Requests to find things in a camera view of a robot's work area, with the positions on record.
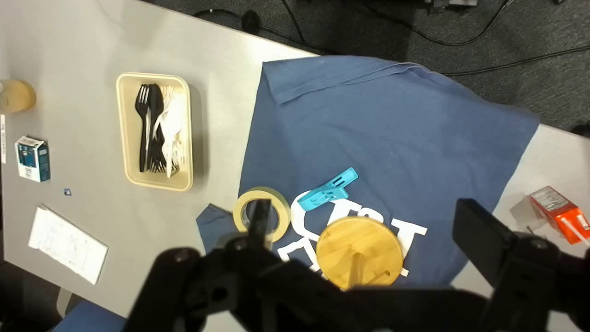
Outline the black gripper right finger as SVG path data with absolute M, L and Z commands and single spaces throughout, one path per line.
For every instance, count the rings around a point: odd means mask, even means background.
M 519 236 L 476 199 L 458 201 L 452 236 L 482 277 L 497 286 Z

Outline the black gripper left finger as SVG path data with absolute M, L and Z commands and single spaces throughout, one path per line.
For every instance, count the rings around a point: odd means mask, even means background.
M 253 255 L 268 257 L 268 227 L 270 227 L 270 214 L 272 214 L 272 201 L 270 199 L 257 199 L 248 205 L 248 249 Z

